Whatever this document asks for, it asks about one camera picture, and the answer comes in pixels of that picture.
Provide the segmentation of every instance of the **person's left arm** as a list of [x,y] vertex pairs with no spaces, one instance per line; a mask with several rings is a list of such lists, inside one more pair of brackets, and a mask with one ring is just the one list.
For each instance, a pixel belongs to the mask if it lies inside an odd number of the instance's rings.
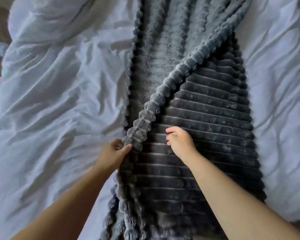
[[96,165],[11,240],[77,240],[104,183],[132,148],[117,150],[121,143],[117,139],[106,145]]

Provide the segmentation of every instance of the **person's left hand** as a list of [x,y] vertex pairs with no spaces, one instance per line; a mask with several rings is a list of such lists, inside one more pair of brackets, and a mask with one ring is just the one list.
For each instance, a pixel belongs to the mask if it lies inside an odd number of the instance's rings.
[[122,141],[115,139],[114,141],[106,144],[100,151],[100,156],[96,162],[96,167],[102,167],[113,173],[118,169],[124,160],[124,157],[131,151],[132,145],[128,144],[122,149],[118,149]]

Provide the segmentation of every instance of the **hand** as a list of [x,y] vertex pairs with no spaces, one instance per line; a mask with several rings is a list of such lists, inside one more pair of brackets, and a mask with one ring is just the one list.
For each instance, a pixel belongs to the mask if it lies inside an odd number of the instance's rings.
[[121,144],[122,141],[120,139],[115,139],[105,145],[100,151],[100,156],[95,167],[101,167],[105,170],[109,170],[109,173],[111,174],[118,169],[124,160],[124,157],[131,151],[132,148],[132,145],[128,144],[119,150],[118,148]]
[[166,129],[168,136],[167,145],[171,146],[173,152],[188,166],[188,158],[199,154],[191,136],[180,127],[174,126]]

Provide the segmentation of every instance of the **fleece blanket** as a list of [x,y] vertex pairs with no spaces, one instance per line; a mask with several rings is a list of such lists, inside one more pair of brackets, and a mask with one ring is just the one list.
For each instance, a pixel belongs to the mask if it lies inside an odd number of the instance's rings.
[[190,170],[166,145],[180,126],[197,149],[261,201],[243,60],[233,30],[251,0],[142,0],[125,144],[102,239],[225,237]]

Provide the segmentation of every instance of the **white duvet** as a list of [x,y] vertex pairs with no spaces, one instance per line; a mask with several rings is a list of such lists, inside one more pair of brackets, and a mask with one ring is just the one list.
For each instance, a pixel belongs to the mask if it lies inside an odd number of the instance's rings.
[[[123,135],[137,0],[17,0],[0,78],[0,240],[10,239]],[[237,30],[267,203],[300,219],[297,0],[254,0]],[[98,239],[113,177],[80,235]]]

